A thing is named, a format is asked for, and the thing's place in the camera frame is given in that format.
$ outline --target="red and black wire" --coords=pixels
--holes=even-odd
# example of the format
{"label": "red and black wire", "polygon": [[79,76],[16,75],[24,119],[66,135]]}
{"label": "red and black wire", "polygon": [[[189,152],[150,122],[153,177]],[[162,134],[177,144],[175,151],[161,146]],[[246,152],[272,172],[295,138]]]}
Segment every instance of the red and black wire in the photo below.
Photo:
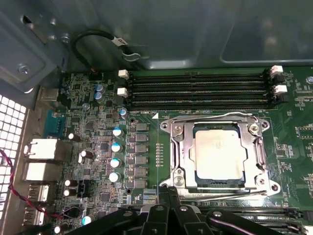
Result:
{"label": "red and black wire", "polygon": [[52,217],[52,218],[58,218],[58,219],[63,219],[63,217],[59,214],[49,214],[48,212],[44,211],[42,208],[34,205],[34,203],[32,203],[27,197],[24,197],[23,195],[21,195],[19,192],[17,192],[14,189],[13,186],[13,181],[14,181],[14,166],[12,164],[11,159],[6,155],[6,153],[0,149],[0,153],[2,154],[2,157],[5,158],[5,160],[7,161],[7,164],[9,165],[9,167],[11,168],[10,170],[10,181],[9,181],[9,189],[11,190],[11,192],[17,196],[18,198],[20,198],[22,201],[26,202],[28,204],[28,206],[35,208],[37,211],[44,213],[45,216],[48,217]]}

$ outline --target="cable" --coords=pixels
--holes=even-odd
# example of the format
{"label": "cable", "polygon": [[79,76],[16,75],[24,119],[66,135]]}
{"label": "cable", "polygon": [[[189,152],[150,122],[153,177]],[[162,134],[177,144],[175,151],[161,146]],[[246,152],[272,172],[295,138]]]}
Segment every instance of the cable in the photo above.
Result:
{"label": "cable", "polygon": [[2,157],[5,158],[5,160],[7,161],[9,167],[11,168],[10,170],[10,183],[9,183],[9,189],[11,190],[11,192],[17,196],[18,198],[20,198],[22,201],[26,202],[30,207],[32,208],[35,208],[37,211],[39,212],[42,212],[45,216],[48,216],[48,217],[53,217],[53,218],[58,218],[58,219],[63,219],[63,217],[61,215],[58,215],[58,214],[49,214],[48,212],[44,211],[42,208],[39,208],[37,206],[35,206],[28,198],[20,195],[19,192],[17,192],[15,189],[14,189],[14,186],[13,186],[13,181],[14,181],[14,166],[12,164],[12,161],[11,159],[6,155],[6,153],[0,149],[0,153],[2,154]]}
{"label": "cable", "polygon": [[91,70],[92,72],[96,72],[96,69],[88,62],[88,60],[77,50],[77,42],[87,36],[91,36],[91,35],[96,35],[96,36],[101,36],[104,38],[109,39],[110,41],[112,41],[121,51],[124,55],[134,55],[137,53],[133,53],[128,46],[126,46],[126,42],[122,39],[117,39],[116,37],[114,37],[113,35],[111,35],[110,33],[103,31],[103,30],[98,30],[98,29],[89,29],[83,32],[78,33],[76,36],[74,36],[71,40],[70,40],[70,47],[74,53],[74,55],[76,56],[76,58],[82,62],[89,70]]}

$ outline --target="black cable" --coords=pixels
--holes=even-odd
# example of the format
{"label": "black cable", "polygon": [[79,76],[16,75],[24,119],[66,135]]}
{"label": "black cable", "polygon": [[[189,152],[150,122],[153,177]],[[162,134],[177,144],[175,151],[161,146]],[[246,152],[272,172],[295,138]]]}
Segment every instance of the black cable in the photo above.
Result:
{"label": "black cable", "polygon": [[[82,62],[89,70],[91,70],[92,72],[95,72],[96,70],[94,69],[94,67],[88,62],[88,60],[86,60],[86,58],[77,50],[77,42],[87,36],[91,36],[91,35],[96,35],[96,36],[101,36],[104,38],[109,39],[110,41],[112,41],[113,39],[115,39],[115,37],[103,30],[98,30],[98,29],[89,29],[83,32],[78,33],[77,35],[75,35],[71,40],[70,40],[70,47],[74,53],[74,55],[76,56],[76,58]],[[124,54],[133,54],[133,52],[129,49],[128,46],[125,45],[121,45],[118,46],[118,48],[123,51]]]}

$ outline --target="gray metal panel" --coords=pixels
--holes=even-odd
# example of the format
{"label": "gray metal panel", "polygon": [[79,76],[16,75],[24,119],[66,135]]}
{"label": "gray metal panel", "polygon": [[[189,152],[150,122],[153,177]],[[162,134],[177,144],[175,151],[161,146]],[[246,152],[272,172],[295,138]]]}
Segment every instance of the gray metal panel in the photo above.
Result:
{"label": "gray metal panel", "polygon": [[[67,65],[68,50],[61,41],[55,40],[66,31],[64,27],[50,23],[50,9],[41,9],[39,2],[0,1],[0,78],[22,92],[35,87],[57,66],[65,69]],[[45,42],[32,32],[30,24],[22,23],[24,15],[32,21],[32,27],[42,34]],[[27,66],[27,74],[19,72],[21,66]]]}
{"label": "gray metal panel", "polygon": [[[107,30],[147,46],[148,70],[304,64],[313,59],[312,1],[304,0],[54,0],[72,31]],[[82,50],[100,70],[126,66],[98,37]],[[81,71],[73,56],[70,71]]]}

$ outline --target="black capacitor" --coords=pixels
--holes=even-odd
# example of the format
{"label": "black capacitor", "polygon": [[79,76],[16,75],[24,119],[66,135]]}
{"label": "black capacitor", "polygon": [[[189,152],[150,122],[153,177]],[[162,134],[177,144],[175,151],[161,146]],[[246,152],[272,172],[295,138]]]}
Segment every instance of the black capacitor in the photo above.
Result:
{"label": "black capacitor", "polygon": [[77,180],[65,180],[64,185],[66,187],[76,187],[78,185]]}
{"label": "black capacitor", "polygon": [[90,151],[83,150],[83,151],[81,151],[80,156],[82,156],[83,158],[91,159],[91,158],[93,158],[93,153]]}
{"label": "black capacitor", "polygon": [[80,140],[81,140],[80,136],[75,134],[75,133],[69,133],[68,139],[70,141],[75,141],[75,142],[80,142]]}
{"label": "black capacitor", "polygon": [[54,228],[54,233],[55,234],[60,234],[60,233],[63,233],[65,232],[66,230],[69,230],[70,229],[70,225],[68,223],[63,223],[61,225],[57,225],[55,226]]}
{"label": "black capacitor", "polygon": [[74,188],[65,189],[63,195],[65,197],[75,196],[77,194],[77,190]]}
{"label": "black capacitor", "polygon": [[79,218],[81,216],[81,210],[79,206],[71,206],[71,207],[65,207],[64,210],[62,211],[64,219],[68,218]]}

